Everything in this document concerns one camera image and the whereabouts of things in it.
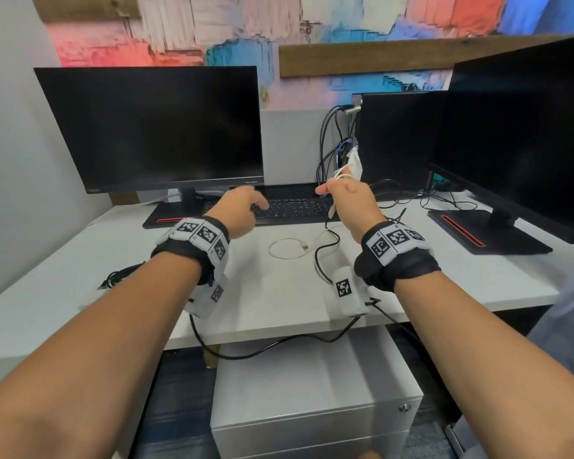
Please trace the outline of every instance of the floor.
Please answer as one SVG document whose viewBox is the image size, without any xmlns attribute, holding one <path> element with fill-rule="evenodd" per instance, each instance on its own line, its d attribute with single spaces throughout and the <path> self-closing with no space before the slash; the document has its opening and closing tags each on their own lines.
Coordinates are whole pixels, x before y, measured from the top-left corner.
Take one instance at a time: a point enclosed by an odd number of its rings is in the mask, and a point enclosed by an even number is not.
<svg viewBox="0 0 574 459">
<path fill-rule="evenodd" d="M 526 334 L 546 308 L 498 315 Z M 396 325 L 387 328 L 424 393 L 401 459 L 454 459 L 443 429 L 458 419 L 457 405 L 425 348 Z M 130 458 L 219 459 L 209 427 L 215 376 L 201 348 L 165 351 Z"/>
</svg>

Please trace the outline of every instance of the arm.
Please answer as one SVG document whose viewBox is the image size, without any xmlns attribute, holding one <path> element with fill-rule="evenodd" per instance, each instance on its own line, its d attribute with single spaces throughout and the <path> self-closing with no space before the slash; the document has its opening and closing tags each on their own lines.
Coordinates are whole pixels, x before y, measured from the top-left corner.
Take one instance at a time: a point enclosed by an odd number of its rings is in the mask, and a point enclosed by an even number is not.
<svg viewBox="0 0 574 459">
<path fill-rule="evenodd" d="M 330 179 L 357 242 L 385 217 L 366 184 Z M 442 272 L 396 280 L 395 294 L 492 458 L 574 458 L 574 376 Z"/>
<path fill-rule="evenodd" d="M 253 229 L 251 187 L 209 212 L 232 238 Z M 0 457 L 109 457 L 130 408 L 155 370 L 199 263 L 159 253 L 64 325 L 0 383 Z"/>
</svg>

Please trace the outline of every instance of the person's left hand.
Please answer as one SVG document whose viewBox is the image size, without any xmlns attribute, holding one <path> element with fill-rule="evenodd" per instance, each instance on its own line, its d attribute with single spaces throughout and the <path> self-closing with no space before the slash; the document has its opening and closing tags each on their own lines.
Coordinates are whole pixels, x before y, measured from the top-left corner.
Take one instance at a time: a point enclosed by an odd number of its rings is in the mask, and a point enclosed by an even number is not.
<svg viewBox="0 0 574 459">
<path fill-rule="evenodd" d="M 230 238 L 235 239 L 248 234 L 255 227 L 255 215 L 251 205 L 256 204 L 262 209 L 268 209 L 268 200 L 252 186 L 239 186 L 225 192 L 221 200 L 207 212 L 230 232 Z"/>
</svg>

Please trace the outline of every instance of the colorful mural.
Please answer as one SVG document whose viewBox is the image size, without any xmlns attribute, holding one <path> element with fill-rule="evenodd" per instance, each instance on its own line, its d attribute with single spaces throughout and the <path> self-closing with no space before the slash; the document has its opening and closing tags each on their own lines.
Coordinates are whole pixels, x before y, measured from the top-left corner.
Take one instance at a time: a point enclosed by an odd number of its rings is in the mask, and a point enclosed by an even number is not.
<svg viewBox="0 0 574 459">
<path fill-rule="evenodd" d="M 283 79 L 278 46 L 574 32 L 574 0 L 138 0 L 142 20 L 53 22 L 64 67 L 256 65 L 265 109 L 441 89 L 450 71 Z"/>
</svg>

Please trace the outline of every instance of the desk surface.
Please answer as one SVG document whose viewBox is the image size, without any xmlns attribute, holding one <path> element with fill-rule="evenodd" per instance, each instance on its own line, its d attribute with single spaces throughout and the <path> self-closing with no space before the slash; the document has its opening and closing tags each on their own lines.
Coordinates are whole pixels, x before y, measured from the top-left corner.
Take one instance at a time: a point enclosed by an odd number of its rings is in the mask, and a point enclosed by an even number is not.
<svg viewBox="0 0 574 459">
<path fill-rule="evenodd" d="M 544 256 L 474 256 L 459 246 L 414 200 L 402 221 L 419 231 L 432 245 L 443 271 L 466 292 L 492 311 L 547 305 L 554 302 L 574 257 L 574 245 L 522 221 L 517 226 L 551 246 Z M 430 201 L 429 207 L 448 204 Z M 385 210 L 397 216 L 403 205 Z M 97 223 L 57 250 L 0 295 L 0 359 L 30 354 L 53 332 L 101 295 L 97 286 L 113 270 L 148 259 L 162 229 L 141 225 L 153 206 L 111 209 Z M 320 253 L 326 273 L 352 264 L 360 252 L 340 223 L 330 224 L 342 237 L 340 244 Z M 344 327 L 333 290 L 314 267 L 315 247 L 333 241 L 323 224 L 262 226 L 230 246 L 225 298 L 199 331 L 208 344 L 264 339 L 295 333 L 323 332 Z M 268 246 L 296 237 L 311 247 L 310 254 L 281 260 Z M 282 242 L 275 254 L 298 254 L 296 242 Z M 383 308 L 399 321 L 407 320 L 395 295 L 370 289 Z M 356 327 L 390 323 L 378 311 L 363 317 Z M 179 318 L 167 349 L 197 346 L 188 315 Z"/>
</svg>

